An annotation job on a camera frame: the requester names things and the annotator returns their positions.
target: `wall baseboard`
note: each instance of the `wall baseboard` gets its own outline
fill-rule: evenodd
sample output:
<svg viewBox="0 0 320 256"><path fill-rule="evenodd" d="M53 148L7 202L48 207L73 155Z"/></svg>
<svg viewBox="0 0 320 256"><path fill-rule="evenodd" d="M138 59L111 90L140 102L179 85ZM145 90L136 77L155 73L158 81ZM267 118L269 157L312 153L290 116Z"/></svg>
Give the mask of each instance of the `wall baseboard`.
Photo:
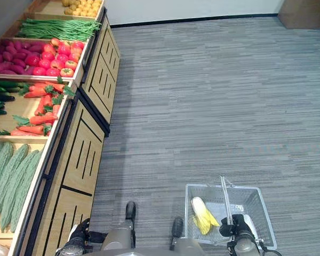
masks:
<svg viewBox="0 0 320 256"><path fill-rule="evenodd" d="M190 19L179 19L179 20L159 20L159 21L137 22L137 23L127 23L127 24L116 24L116 25L111 25L111 27L112 28L123 28L123 27L193 22L193 21L204 21L204 20L225 20L225 19L240 19L240 18L276 17L277 15L278 15L278 13L227 15L227 16L201 17L201 18L190 18Z"/></svg>

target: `red tomato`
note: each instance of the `red tomato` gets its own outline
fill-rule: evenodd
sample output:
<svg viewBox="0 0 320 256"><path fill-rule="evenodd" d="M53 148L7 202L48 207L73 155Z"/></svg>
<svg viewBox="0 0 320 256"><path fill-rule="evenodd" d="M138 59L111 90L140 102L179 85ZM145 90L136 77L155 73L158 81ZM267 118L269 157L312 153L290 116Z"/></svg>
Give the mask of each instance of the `red tomato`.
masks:
<svg viewBox="0 0 320 256"><path fill-rule="evenodd" d="M54 55L51 52L43 52L42 53L42 59L53 61L54 60Z"/></svg>
<svg viewBox="0 0 320 256"><path fill-rule="evenodd" d="M58 39L58 38L53 38L53 39L51 39L51 44L53 45L53 46L59 46L59 43L60 43L60 40Z"/></svg>
<svg viewBox="0 0 320 256"><path fill-rule="evenodd" d="M64 77L73 77L74 71L71 68L62 68L60 75Z"/></svg>
<svg viewBox="0 0 320 256"><path fill-rule="evenodd" d="M79 47L72 47L71 46L71 53L78 53L79 55L81 55L82 54L82 49L81 48L79 48Z"/></svg>
<svg viewBox="0 0 320 256"><path fill-rule="evenodd" d="M84 43L81 42L81 41L74 41L72 44L71 44L71 47L79 47L81 49L84 48Z"/></svg>
<svg viewBox="0 0 320 256"><path fill-rule="evenodd" d="M70 46L69 45L65 45L65 44L60 45L58 47L58 53L59 54L65 54L65 55L69 56L70 53L71 53Z"/></svg>
<svg viewBox="0 0 320 256"><path fill-rule="evenodd" d="M45 69L48 69L51 65L51 61L47 59L43 59L39 62L39 66Z"/></svg>
<svg viewBox="0 0 320 256"><path fill-rule="evenodd" d="M72 61L78 63L80 57L81 56L78 53L72 53L69 56L69 60L72 60Z"/></svg>
<svg viewBox="0 0 320 256"><path fill-rule="evenodd" d="M69 57L65 54L58 54L56 56L56 60L60 60L61 62L65 63L67 60L69 60Z"/></svg>
<svg viewBox="0 0 320 256"><path fill-rule="evenodd" d="M77 63L72 60L68 60L67 62L65 62L65 67L71 68L73 71L75 71L77 67Z"/></svg>
<svg viewBox="0 0 320 256"><path fill-rule="evenodd" d="M33 75L34 76L45 76L46 75L46 69L41 67L36 67L33 69Z"/></svg>
<svg viewBox="0 0 320 256"><path fill-rule="evenodd" d="M56 68L58 70L61 70L64 67L64 63L60 60L53 60L51 61L51 68Z"/></svg>
<svg viewBox="0 0 320 256"><path fill-rule="evenodd" d="M53 55L55 55L55 49L51 44L44 45L44 52L51 52Z"/></svg>
<svg viewBox="0 0 320 256"><path fill-rule="evenodd" d="M49 68L46 71L46 75L47 76L59 76L60 75L60 71L56 68Z"/></svg>

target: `wooden produce bin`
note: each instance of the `wooden produce bin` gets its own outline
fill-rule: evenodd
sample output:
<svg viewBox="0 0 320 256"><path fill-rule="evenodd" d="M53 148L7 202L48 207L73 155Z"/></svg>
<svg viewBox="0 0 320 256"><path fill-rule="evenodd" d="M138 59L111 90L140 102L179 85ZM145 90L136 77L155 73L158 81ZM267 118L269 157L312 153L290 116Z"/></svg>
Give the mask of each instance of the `wooden produce bin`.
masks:
<svg viewBox="0 0 320 256"><path fill-rule="evenodd" d="M99 20L100 12L103 9L104 0L102 0L96 17L86 17L80 15L66 15L64 14L65 7L61 0L34 0L27 8L27 13L31 19L37 20L68 20L68 19L83 19L83 20Z"/></svg>
<svg viewBox="0 0 320 256"><path fill-rule="evenodd" d="M49 82L55 82L55 80L44 80ZM29 83L33 82L43 82L41 80L31 80ZM68 86L73 86L72 81L67 82ZM0 130L12 131L17 126L17 122L13 119L12 115L20 115L23 117L32 117L34 116L34 111L39 104L39 99L26 99L22 96L19 96L17 93L11 93L15 97L14 101L6 102L5 110L7 111L6 115L0 115ZM14 150L20 148L24 143L29 145L29 151L33 150L42 150L42 156L39 161L36 172L33 176L25 203L23 205L18 225L14 233L10 232L9 227L2 233L0 229L0 245L6 246L10 249L9 255L19 255L16 252L17 241L23 239L23 223L26 222L26 216L29 212L31 203L33 203L33 197L35 191L38 189L40 180L42 178L45 169L47 168L47 163L52 159L52 152L57 148L57 140L59 135L59 130L63 119L66 117L66 102L68 96L64 96L64 99L61 103L61 107L58 112L58 120L54 122L50 135L40 136L40 137L30 137L30 136L10 136L10 135L1 135L0 142L11 142L13 144Z"/></svg>
<svg viewBox="0 0 320 256"><path fill-rule="evenodd" d="M90 217L105 137L97 118L77 92L22 255L53 255L72 226Z"/></svg>
<svg viewBox="0 0 320 256"><path fill-rule="evenodd" d="M96 36L79 91L90 103L93 111L106 124L108 131L113 111L116 81L121 53L105 16L102 29Z"/></svg>

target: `potato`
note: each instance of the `potato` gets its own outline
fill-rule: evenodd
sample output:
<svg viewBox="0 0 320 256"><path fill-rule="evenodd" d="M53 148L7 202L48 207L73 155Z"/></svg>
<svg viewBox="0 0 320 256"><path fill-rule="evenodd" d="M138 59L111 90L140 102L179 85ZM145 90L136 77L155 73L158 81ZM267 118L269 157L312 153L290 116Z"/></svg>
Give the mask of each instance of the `potato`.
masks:
<svg viewBox="0 0 320 256"><path fill-rule="evenodd" d="M73 11L70 8L65 8L64 14L66 15L72 15Z"/></svg>
<svg viewBox="0 0 320 256"><path fill-rule="evenodd" d="M75 11L75 10L77 9L77 6L76 6L75 4L73 4L73 5L70 5L69 8L70 8L71 10Z"/></svg>

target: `wooden cabinet panel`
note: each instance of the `wooden cabinet panel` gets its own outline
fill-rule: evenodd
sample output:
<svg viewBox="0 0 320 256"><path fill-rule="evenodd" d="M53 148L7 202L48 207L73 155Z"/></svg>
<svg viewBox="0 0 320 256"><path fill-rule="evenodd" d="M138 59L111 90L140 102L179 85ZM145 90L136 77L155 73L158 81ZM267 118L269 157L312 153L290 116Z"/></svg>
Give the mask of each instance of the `wooden cabinet panel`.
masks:
<svg viewBox="0 0 320 256"><path fill-rule="evenodd" d="M102 55L99 54L91 83L83 86L83 90L108 123L113 110L115 89L116 83Z"/></svg>
<svg viewBox="0 0 320 256"><path fill-rule="evenodd" d="M54 255L58 245L66 241L72 223L90 217L104 132L81 101L77 102L75 112L69 118L71 124L57 163L33 255Z"/></svg>
<svg viewBox="0 0 320 256"><path fill-rule="evenodd" d="M114 81L117 80L117 73L119 68L119 52L116 46L113 33L108 25L105 37L103 39L103 46L101 48L101 54L108 66Z"/></svg>

